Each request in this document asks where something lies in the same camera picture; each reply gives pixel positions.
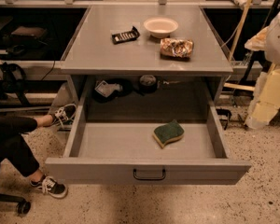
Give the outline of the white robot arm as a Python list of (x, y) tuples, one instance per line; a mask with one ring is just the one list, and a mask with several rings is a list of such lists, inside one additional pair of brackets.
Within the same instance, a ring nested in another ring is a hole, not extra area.
[(260, 129), (268, 125), (280, 109), (280, 11), (269, 26), (245, 43), (245, 47), (263, 50), (265, 59), (272, 63), (257, 79), (245, 120), (249, 128)]

